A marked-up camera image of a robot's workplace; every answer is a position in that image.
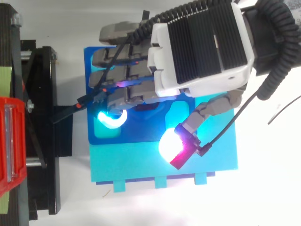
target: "white table surface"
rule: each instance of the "white table surface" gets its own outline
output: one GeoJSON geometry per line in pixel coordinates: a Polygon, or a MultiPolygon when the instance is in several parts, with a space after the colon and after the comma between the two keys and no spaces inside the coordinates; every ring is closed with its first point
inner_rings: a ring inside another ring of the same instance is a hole
{"type": "MultiPolygon", "coordinates": [[[[36,39],[37,47],[57,51],[58,104],[72,105],[85,94],[83,49],[100,45],[101,27],[137,22],[143,9],[152,16],[186,1],[4,2],[23,15],[21,39],[36,39]]],[[[195,186],[192,178],[169,180],[168,188],[159,190],[154,182],[128,183],[120,194],[113,192],[113,185],[96,186],[90,180],[87,112],[75,114],[73,156],[60,158],[62,208],[55,216],[39,211],[31,226],[301,225],[301,100],[267,125],[279,105],[301,95],[300,72],[293,70],[269,101],[249,105],[236,123],[239,170],[217,172],[205,186],[195,186]]],[[[264,78],[253,74],[244,100],[264,78]]]]}

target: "glowing cyan light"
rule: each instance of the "glowing cyan light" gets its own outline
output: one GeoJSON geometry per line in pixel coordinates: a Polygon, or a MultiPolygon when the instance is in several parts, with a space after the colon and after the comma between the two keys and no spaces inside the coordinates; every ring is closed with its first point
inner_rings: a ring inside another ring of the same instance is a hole
{"type": "Polygon", "coordinates": [[[98,120],[109,129],[117,129],[127,120],[127,111],[123,110],[122,115],[118,119],[112,119],[110,116],[100,112],[97,116],[98,120]]]}
{"type": "Polygon", "coordinates": [[[165,131],[159,142],[160,155],[167,162],[171,162],[183,150],[183,142],[174,128],[165,131]]]}

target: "metal rod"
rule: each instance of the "metal rod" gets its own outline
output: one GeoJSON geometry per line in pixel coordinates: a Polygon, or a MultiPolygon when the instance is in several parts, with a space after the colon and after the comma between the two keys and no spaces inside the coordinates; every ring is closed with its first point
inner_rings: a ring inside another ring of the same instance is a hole
{"type": "Polygon", "coordinates": [[[38,167],[42,166],[38,157],[26,158],[26,166],[27,167],[38,167]]]}
{"type": "Polygon", "coordinates": [[[31,51],[22,51],[21,52],[21,60],[22,61],[28,61],[31,54],[32,54],[31,51]]]}

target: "blue tab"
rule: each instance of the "blue tab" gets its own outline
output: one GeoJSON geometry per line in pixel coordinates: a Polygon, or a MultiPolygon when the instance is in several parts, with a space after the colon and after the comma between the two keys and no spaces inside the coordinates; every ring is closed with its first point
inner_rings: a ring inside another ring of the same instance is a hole
{"type": "Polygon", "coordinates": [[[166,177],[155,177],[155,188],[167,188],[167,178],[166,177]]]}
{"type": "Polygon", "coordinates": [[[114,192],[125,192],[126,191],[126,181],[125,180],[114,180],[114,192]]]}
{"type": "Polygon", "coordinates": [[[194,175],[195,185],[206,185],[207,184],[207,174],[206,173],[196,173],[194,175]]]}

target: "black heat sink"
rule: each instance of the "black heat sink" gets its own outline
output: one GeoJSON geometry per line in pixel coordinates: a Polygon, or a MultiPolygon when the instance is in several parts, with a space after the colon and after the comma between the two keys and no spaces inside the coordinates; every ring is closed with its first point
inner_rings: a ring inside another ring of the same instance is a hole
{"type": "Polygon", "coordinates": [[[247,64],[230,3],[171,21],[168,32],[178,84],[247,64]]]}

